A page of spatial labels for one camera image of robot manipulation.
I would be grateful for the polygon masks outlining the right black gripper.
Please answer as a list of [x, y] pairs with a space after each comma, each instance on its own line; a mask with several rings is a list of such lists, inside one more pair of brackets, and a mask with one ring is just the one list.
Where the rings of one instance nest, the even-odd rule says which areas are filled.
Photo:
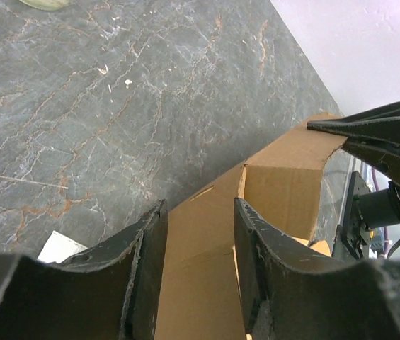
[[400, 225], [400, 102], [340, 119], [312, 120], [307, 128], [348, 138], [381, 141], [347, 140], [343, 145], [346, 152], [392, 181], [383, 190], [371, 191], [358, 171], [351, 173], [332, 257], [376, 259], [392, 255], [391, 248], [400, 247], [400, 240], [391, 245], [388, 238], [388, 228]]

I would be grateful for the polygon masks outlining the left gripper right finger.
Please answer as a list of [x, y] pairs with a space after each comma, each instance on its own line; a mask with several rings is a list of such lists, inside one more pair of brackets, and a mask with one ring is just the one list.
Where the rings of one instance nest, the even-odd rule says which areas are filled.
[[400, 339], [400, 260], [344, 263], [234, 201], [244, 329], [270, 339]]

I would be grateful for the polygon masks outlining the brown cardboard box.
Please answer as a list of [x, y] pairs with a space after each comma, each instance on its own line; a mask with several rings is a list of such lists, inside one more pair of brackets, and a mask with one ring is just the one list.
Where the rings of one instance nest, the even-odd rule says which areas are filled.
[[265, 297], [254, 222], [306, 249], [345, 138], [300, 123], [168, 215], [157, 339], [250, 339]]

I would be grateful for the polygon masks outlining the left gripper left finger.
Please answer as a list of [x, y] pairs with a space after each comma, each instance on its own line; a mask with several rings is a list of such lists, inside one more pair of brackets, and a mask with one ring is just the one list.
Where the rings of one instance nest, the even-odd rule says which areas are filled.
[[0, 339], [153, 339], [167, 234], [160, 200], [62, 263], [0, 254]]

